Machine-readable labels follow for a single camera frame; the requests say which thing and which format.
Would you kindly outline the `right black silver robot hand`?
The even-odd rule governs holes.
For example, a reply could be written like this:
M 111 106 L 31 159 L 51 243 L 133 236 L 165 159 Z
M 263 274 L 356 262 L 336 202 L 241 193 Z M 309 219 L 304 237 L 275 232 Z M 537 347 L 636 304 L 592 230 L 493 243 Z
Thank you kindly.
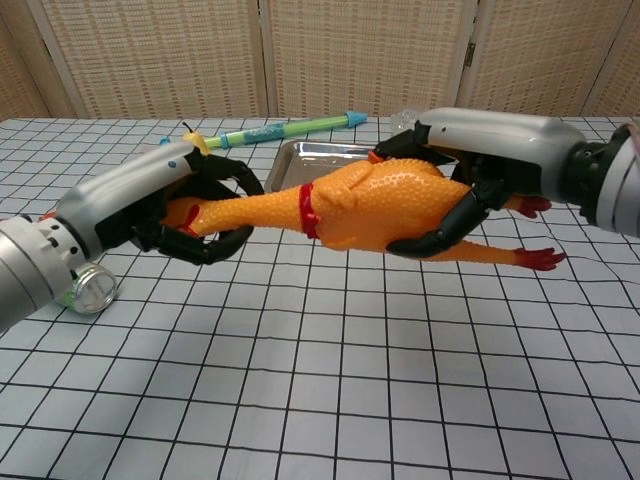
M 382 159 L 418 158 L 436 166 L 456 162 L 453 178 L 470 186 L 422 234 L 405 234 L 387 251 L 407 258 L 450 251 L 512 194 L 561 198 L 567 169 L 587 147 L 575 127 L 549 116 L 440 107 L 376 145 Z

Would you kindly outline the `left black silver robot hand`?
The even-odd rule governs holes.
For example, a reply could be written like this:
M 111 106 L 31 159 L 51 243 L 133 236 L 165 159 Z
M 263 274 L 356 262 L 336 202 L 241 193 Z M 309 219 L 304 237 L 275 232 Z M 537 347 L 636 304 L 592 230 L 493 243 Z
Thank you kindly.
M 211 265 L 233 256 L 253 228 L 224 227 L 209 243 L 165 226 L 169 202 L 202 195 L 206 200 L 238 194 L 222 182 L 233 179 L 246 195 L 264 188 L 249 167 L 237 160 L 203 154 L 189 141 L 167 143 L 72 187 L 59 200 L 55 218 L 79 243 L 86 260 L 128 241 L 144 252 L 160 253 L 195 265 Z

